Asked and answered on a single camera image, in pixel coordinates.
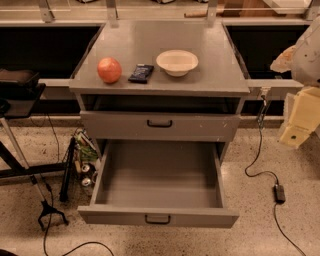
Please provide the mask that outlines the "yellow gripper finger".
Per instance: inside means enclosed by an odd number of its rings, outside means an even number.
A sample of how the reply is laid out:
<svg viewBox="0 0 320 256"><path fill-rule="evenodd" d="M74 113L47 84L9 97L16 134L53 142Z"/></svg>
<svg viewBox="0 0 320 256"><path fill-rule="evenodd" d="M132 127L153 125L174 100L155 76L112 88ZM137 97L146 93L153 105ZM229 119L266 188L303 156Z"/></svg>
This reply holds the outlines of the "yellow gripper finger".
<svg viewBox="0 0 320 256"><path fill-rule="evenodd" d="M320 125L320 89L306 87L297 94L288 93L283 115L279 141L298 148Z"/></svg>

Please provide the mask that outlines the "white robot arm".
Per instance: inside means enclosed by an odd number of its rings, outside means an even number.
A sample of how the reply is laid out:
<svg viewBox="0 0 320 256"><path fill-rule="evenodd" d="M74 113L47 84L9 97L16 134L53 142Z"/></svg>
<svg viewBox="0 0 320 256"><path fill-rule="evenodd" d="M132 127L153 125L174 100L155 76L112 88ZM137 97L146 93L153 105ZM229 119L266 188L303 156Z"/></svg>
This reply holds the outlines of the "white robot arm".
<svg viewBox="0 0 320 256"><path fill-rule="evenodd" d="M292 79L303 85L296 95L286 97L288 114L279 138L282 144L298 148L320 125L320 17L272 62L270 69L290 71Z"/></svg>

